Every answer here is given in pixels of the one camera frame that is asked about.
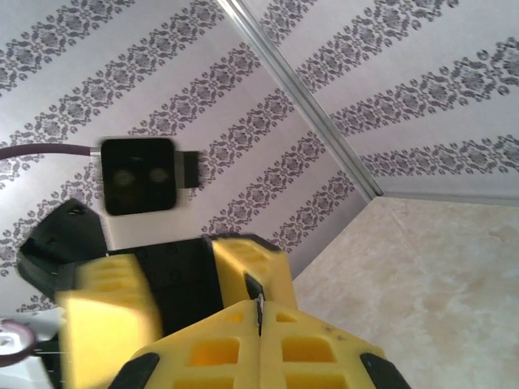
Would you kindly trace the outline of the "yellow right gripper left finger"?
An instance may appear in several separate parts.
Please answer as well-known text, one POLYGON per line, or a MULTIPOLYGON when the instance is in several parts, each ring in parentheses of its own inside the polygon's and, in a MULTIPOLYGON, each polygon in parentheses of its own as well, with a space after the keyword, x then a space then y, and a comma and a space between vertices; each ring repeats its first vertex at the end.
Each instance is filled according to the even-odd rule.
POLYGON ((113 389, 260 389, 257 305, 240 301, 141 348, 113 389))

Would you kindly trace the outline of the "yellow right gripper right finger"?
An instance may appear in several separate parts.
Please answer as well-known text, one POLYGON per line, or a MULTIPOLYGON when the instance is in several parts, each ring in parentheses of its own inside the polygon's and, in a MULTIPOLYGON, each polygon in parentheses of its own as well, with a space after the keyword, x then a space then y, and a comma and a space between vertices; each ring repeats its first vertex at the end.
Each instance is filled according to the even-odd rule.
POLYGON ((260 389, 410 389, 381 348, 274 301, 259 346, 260 389))

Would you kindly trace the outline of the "silver key with blue tag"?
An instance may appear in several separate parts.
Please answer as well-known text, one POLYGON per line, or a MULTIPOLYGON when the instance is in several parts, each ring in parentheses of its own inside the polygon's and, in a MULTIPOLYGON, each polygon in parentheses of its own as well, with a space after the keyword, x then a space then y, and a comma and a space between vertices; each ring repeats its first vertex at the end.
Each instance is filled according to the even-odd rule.
POLYGON ((255 299, 255 308, 257 316, 258 334, 262 335, 263 317, 264 317, 264 295, 260 293, 255 299))

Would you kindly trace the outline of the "aluminium frame post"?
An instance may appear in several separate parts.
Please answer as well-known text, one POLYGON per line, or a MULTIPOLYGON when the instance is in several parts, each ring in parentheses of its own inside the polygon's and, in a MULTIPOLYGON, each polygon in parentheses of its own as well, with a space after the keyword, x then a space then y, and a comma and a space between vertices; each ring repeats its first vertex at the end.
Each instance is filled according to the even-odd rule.
POLYGON ((273 44, 260 23, 247 9, 243 0, 217 0, 217 2, 229 16, 235 29, 255 51, 270 75, 296 105, 300 114, 322 141, 327 151, 356 184, 361 196, 367 202, 382 196, 383 190, 376 183, 360 157, 354 152, 332 119, 297 76, 281 51, 273 44))

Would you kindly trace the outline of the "aluminium frame rail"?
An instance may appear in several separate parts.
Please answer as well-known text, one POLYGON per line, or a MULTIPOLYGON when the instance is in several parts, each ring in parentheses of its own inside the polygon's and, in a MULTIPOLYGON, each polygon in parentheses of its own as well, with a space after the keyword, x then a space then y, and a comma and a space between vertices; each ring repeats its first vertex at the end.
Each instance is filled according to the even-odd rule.
POLYGON ((435 194, 435 193, 407 193, 407 192, 389 192, 373 195, 371 199, 376 198, 395 198, 395 199, 415 199, 426 201, 439 201, 449 203, 473 203, 486 204, 507 207, 519 207, 519 197, 503 197, 503 196, 486 196, 473 194, 435 194))

